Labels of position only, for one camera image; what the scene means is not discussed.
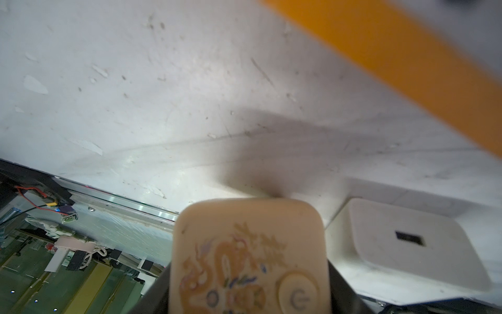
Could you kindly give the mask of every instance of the glass panel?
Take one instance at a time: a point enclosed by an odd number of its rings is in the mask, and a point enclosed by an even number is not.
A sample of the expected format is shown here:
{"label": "glass panel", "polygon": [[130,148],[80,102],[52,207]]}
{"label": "glass panel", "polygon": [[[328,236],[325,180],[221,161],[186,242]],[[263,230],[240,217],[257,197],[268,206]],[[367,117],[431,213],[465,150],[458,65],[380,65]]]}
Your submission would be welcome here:
{"label": "glass panel", "polygon": [[[172,221],[165,222],[159,217],[151,219],[146,213],[139,215],[131,208],[124,209],[85,195],[74,200],[76,203],[72,207],[78,213],[77,220],[62,223],[60,214],[37,209],[29,213],[30,217],[39,219],[37,222],[31,225],[25,221],[11,222],[9,230],[0,235],[6,237],[0,250],[0,314],[66,313],[70,304],[80,304],[82,294],[79,291],[90,282],[96,282],[98,275],[99,284],[94,286],[91,298],[79,314],[127,314],[141,299],[142,292],[146,292],[145,286],[155,281],[170,263]],[[44,238],[43,229],[33,234],[32,230],[37,229],[35,225],[46,230],[49,226],[51,234],[62,231],[74,233],[80,239],[87,237],[106,247],[108,254],[112,249],[121,254],[118,261],[108,256],[93,256],[109,265],[100,265],[101,270],[104,267],[109,272],[95,272],[95,260],[80,271],[69,271],[64,266],[67,263],[63,263],[57,272],[45,272],[54,256],[48,244],[53,241]],[[31,231],[20,231],[20,228]],[[149,271],[138,268],[144,258],[153,262]],[[138,278],[139,270],[149,284]]]}
{"label": "glass panel", "polygon": [[94,265],[95,262],[83,271],[70,271],[61,267],[58,272],[52,273],[42,288],[27,301],[22,314],[49,313],[54,309],[63,313],[64,308],[84,283]]}

